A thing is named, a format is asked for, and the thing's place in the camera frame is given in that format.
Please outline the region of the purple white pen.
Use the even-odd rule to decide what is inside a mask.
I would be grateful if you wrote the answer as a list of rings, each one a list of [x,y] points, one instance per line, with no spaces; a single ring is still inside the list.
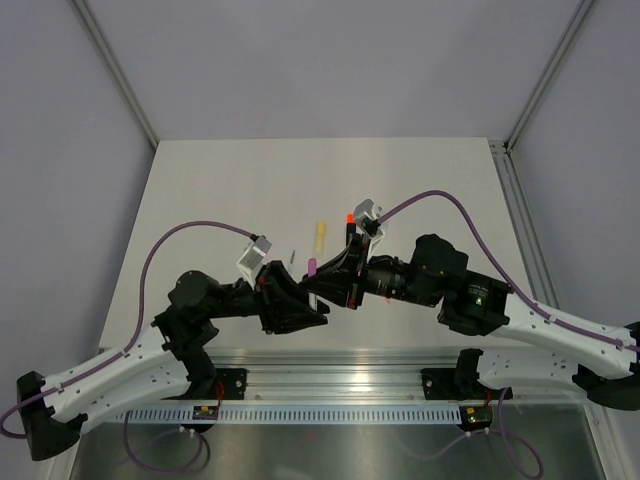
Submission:
[[[316,274],[316,272],[317,272],[317,260],[315,258],[310,258],[307,263],[307,278],[311,278]],[[309,292],[308,301],[309,301],[309,307],[312,310],[316,311],[317,305],[318,305],[317,295],[312,292]]]

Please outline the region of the yellow highlighter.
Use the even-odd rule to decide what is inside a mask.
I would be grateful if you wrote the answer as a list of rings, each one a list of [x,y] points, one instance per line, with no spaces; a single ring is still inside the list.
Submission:
[[[315,235],[314,235],[314,254],[321,256],[325,250],[325,239],[327,232],[327,223],[324,220],[320,220],[316,223]]]

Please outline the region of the black orange highlighter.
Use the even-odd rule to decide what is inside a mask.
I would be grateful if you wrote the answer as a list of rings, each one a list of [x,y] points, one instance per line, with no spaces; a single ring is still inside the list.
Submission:
[[[346,217],[346,225],[345,225],[345,243],[349,244],[351,238],[356,234],[356,223],[354,221],[354,216],[352,213],[348,213]]]

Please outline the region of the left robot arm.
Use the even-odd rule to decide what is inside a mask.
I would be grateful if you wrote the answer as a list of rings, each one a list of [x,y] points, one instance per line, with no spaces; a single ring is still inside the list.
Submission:
[[[35,371],[17,381],[19,415],[34,461],[55,457],[113,416],[165,398],[200,399],[218,373],[205,350],[219,333],[216,319],[256,317],[267,334],[324,326],[330,308],[309,294],[279,261],[255,284],[221,284],[200,271],[181,275],[168,308],[130,347],[112,348],[66,373]]]

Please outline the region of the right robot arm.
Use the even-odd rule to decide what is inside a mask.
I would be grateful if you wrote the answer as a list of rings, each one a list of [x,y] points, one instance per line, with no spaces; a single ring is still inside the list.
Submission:
[[[468,257],[437,235],[419,237],[410,261],[372,256],[354,235],[334,259],[302,280],[309,292],[357,309],[365,295],[439,310],[437,320],[465,336],[530,345],[520,353],[467,348],[448,368],[422,370],[428,400],[485,400],[516,387],[582,392],[600,406],[639,408],[639,326],[607,327],[520,296],[515,287],[467,267]]]

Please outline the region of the left circuit board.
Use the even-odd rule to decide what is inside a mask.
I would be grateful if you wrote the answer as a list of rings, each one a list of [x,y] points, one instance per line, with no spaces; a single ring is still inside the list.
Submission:
[[[216,421],[219,417],[219,406],[202,405],[193,409],[193,419]]]

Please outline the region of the circuit board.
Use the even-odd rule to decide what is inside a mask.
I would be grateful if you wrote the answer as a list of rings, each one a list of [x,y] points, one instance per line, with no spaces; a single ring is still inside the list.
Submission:
[[[460,424],[463,431],[475,431],[489,428],[493,422],[493,408],[487,406],[461,406]]]
[[[202,405],[193,409],[193,419],[216,421],[219,417],[219,406]]]

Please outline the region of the right circuit board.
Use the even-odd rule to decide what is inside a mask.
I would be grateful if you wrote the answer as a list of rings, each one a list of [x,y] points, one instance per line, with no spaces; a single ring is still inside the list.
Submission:
[[[475,431],[489,428],[493,422],[493,408],[487,406],[461,406],[460,424],[463,431]]]

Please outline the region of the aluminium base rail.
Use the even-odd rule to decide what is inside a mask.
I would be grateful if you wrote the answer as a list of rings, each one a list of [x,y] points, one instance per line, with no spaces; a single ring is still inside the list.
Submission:
[[[318,402],[424,399],[420,370],[454,367],[462,350],[244,352],[209,349],[216,367],[248,370],[244,400]],[[484,349],[479,382],[515,395],[580,395],[576,362],[532,348]]]

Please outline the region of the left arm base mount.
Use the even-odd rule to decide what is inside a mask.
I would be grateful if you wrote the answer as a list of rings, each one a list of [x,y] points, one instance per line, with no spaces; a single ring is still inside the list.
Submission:
[[[190,386],[185,393],[190,400],[243,400],[248,370],[238,367],[216,367],[205,353],[196,353],[186,363]]]

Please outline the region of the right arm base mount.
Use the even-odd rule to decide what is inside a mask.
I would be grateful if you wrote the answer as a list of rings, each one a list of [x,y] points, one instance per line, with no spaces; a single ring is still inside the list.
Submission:
[[[464,349],[454,367],[427,367],[420,370],[425,400],[471,401],[498,400],[501,389],[479,382],[479,361],[486,357],[481,349]]]

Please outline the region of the right side aluminium rail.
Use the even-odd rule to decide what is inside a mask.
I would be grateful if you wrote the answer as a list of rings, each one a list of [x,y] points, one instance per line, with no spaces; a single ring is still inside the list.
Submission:
[[[488,146],[503,190],[516,240],[536,300],[558,307],[558,298],[513,160],[504,143],[489,140]]]

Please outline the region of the right frame post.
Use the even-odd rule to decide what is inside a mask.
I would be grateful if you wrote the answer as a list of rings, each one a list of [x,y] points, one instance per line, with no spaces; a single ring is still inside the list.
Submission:
[[[515,150],[538,109],[544,103],[555,79],[569,59],[574,46],[577,44],[583,29],[598,4],[599,1],[596,0],[581,0],[577,3],[503,142],[504,149],[508,154]]]

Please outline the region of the frame post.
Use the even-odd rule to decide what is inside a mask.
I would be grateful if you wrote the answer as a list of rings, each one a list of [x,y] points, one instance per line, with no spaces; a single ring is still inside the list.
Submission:
[[[85,0],[70,0],[68,4],[81,28],[84,30],[100,62],[103,64],[108,76],[111,78],[114,87],[124,102],[134,123],[146,139],[150,148],[156,151],[160,143],[160,138],[129,82],[90,2]]]
[[[503,142],[504,149],[508,154],[515,150],[538,109],[544,103],[555,79],[569,59],[574,46],[577,44],[583,29],[598,4],[599,1],[596,0],[581,0],[577,3]]]

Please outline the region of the left frame post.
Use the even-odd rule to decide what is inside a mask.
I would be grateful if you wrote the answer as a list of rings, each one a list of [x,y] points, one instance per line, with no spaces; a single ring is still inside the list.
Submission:
[[[90,2],[85,0],[70,0],[68,4],[81,28],[84,30],[100,62],[103,64],[108,76],[111,78],[114,87],[124,102],[134,123],[146,139],[150,148],[156,151],[160,143],[160,138],[129,82]]]

